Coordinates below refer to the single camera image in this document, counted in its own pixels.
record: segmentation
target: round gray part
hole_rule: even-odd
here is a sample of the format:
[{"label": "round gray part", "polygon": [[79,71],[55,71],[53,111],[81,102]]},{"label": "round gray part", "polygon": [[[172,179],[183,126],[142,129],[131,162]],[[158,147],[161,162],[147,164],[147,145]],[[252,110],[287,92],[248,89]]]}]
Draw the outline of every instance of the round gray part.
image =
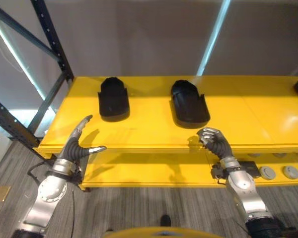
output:
[{"label": "round gray part", "polygon": [[275,171],[269,166],[260,167],[259,172],[264,179],[272,180],[276,178]]},{"label": "round gray part", "polygon": [[298,179],[298,170],[294,166],[285,166],[283,172],[289,179]]}]

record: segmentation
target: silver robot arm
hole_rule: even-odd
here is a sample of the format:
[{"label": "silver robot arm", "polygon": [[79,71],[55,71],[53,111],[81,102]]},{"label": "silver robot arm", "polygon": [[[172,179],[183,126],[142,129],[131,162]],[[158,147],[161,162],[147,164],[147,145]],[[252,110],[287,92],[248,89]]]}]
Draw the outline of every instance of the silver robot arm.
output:
[{"label": "silver robot arm", "polygon": [[253,177],[240,166],[223,134],[209,127],[199,130],[197,134],[203,146],[219,157],[221,167],[228,172],[226,187],[233,196],[249,234],[253,238],[280,237],[280,229],[257,193]]},{"label": "silver robot arm", "polygon": [[105,146],[82,148],[78,144],[82,130],[91,118],[92,115],[85,117],[69,136],[52,170],[48,172],[49,175],[39,185],[34,204],[20,221],[12,238],[44,237],[54,210],[66,193],[73,163],[84,156],[106,149]]}]

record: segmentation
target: black cable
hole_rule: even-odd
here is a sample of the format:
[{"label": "black cable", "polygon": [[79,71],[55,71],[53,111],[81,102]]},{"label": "black cable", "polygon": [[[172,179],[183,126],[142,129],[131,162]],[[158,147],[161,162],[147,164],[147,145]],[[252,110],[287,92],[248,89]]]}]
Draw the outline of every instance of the black cable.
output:
[{"label": "black cable", "polygon": [[73,223],[72,223],[71,238],[73,238],[74,225],[75,225],[75,198],[74,198],[74,190],[72,190],[72,202],[73,202]]},{"label": "black cable", "polygon": [[41,166],[42,164],[45,164],[45,161],[42,161],[34,166],[32,166],[31,168],[29,168],[28,172],[26,173],[27,175],[29,175],[31,178],[33,178],[33,180],[35,181],[35,183],[39,186],[40,185],[40,181],[38,180],[38,178],[36,176],[34,176],[31,171],[34,170],[36,167]]}]

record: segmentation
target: wire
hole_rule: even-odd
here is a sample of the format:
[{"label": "wire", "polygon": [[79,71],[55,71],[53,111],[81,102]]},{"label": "wire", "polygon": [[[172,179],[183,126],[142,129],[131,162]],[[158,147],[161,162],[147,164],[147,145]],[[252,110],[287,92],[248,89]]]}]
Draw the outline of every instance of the wire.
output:
[{"label": "wire", "polygon": [[73,202],[73,223],[72,223],[71,238],[73,238],[74,225],[75,225],[75,198],[74,198],[74,190],[72,190],[72,202]]},{"label": "wire", "polygon": [[40,185],[40,181],[38,180],[38,178],[36,176],[34,176],[31,171],[34,170],[36,167],[41,166],[42,164],[45,164],[45,161],[42,161],[34,166],[32,166],[31,168],[29,168],[28,172],[26,173],[27,175],[29,175],[31,178],[33,178],[33,180],[35,181],[35,183],[39,186]]},{"label": "wire", "polygon": [[12,62],[11,61],[9,61],[8,59],[7,59],[7,57],[4,55],[4,53],[3,53],[3,51],[2,51],[2,49],[1,49],[1,47],[0,47],[0,53],[1,53],[1,55],[2,55],[2,57],[16,70],[16,71],[18,71],[18,72],[20,72],[20,73],[23,73],[23,70],[22,69],[18,69],[14,64],[12,64]]}]

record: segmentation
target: yellow shelf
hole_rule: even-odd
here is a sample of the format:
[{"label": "yellow shelf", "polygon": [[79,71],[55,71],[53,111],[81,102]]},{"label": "yellow shelf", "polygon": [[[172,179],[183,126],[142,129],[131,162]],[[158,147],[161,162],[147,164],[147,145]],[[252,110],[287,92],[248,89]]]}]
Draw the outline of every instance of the yellow shelf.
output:
[{"label": "yellow shelf", "polygon": [[195,81],[205,94],[211,120],[235,153],[298,152],[298,77],[157,76],[119,77],[128,90],[130,116],[119,122],[99,115],[100,84],[106,77],[77,77],[38,148],[45,158],[59,153],[79,121],[92,114],[80,138],[83,147],[106,145],[114,153],[204,151],[198,129],[178,127],[170,90],[179,79]]},{"label": "yellow shelf", "polygon": [[[263,154],[257,158],[237,155],[241,161],[255,161],[258,168],[270,166],[276,173],[274,180],[256,178],[257,186],[298,185],[289,179],[283,167],[298,169],[298,154],[277,158]],[[211,176],[211,166],[219,159],[209,153],[190,154],[126,154],[102,152],[88,160],[81,189],[86,187],[221,187]]]}]

